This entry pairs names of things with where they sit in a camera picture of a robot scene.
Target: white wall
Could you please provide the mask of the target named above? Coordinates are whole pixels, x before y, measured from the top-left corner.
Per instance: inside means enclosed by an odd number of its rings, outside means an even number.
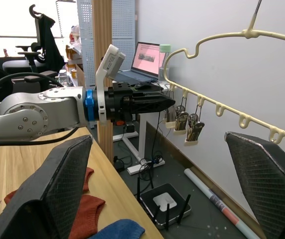
[[[172,51],[186,47],[194,53],[200,39],[218,33],[246,29],[258,0],[138,0],[138,41],[171,44]],[[285,34],[285,1],[263,0],[255,29]],[[169,62],[169,79],[224,104],[248,113],[285,130],[285,42],[224,38],[204,43],[197,58],[183,53]],[[181,101],[181,90],[176,100]],[[189,95],[187,111],[195,110],[196,97]],[[218,183],[231,197],[252,213],[240,188],[226,142],[226,131],[268,139],[269,131],[255,123],[247,129],[238,126],[239,118],[225,111],[215,115],[215,105],[205,102],[203,129],[199,144],[184,147],[185,136],[169,134],[192,162]],[[148,121],[156,126],[157,115]],[[164,125],[161,130],[168,132]],[[285,151],[285,138],[280,144]]]

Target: white pegboard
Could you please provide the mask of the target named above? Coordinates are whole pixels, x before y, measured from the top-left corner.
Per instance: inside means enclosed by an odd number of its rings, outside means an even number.
[[[135,38],[135,1],[112,0],[113,39]]]
[[[94,41],[92,32],[91,0],[77,0],[77,11],[82,42],[82,60],[86,88],[95,85]],[[121,70],[129,70],[135,54],[135,1],[112,0],[112,44],[118,47],[126,58]]]
[[[130,70],[135,54],[135,39],[113,39],[112,44],[126,55],[120,70]]]
[[[95,85],[94,42],[91,0],[77,0],[79,31],[86,88]]]

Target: table surface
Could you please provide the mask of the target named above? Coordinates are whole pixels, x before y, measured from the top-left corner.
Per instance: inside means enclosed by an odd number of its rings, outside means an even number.
[[[56,133],[40,140],[59,138],[65,134],[66,132]],[[86,134],[89,134],[88,130],[80,128],[70,138]],[[0,147],[0,213],[5,207],[5,195],[16,190],[34,173],[58,144]],[[88,182],[89,194],[106,201],[99,216],[98,231],[119,219],[131,219],[145,228],[142,239],[163,238],[95,141],[90,151],[88,167],[95,171]]]

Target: computer mouse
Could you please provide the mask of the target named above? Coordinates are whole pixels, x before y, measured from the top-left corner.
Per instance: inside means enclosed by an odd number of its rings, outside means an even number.
[[[137,83],[135,84],[134,88],[136,90],[144,90],[144,89],[148,89],[148,88],[151,88],[151,85],[150,84],[146,84],[146,83]]]

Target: black jacket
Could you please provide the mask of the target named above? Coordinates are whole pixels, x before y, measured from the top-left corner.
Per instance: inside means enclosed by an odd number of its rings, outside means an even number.
[[[51,71],[59,72],[65,65],[64,59],[59,53],[53,37],[51,27],[55,21],[46,15],[41,15],[38,19],[41,47],[45,57],[46,67]]]

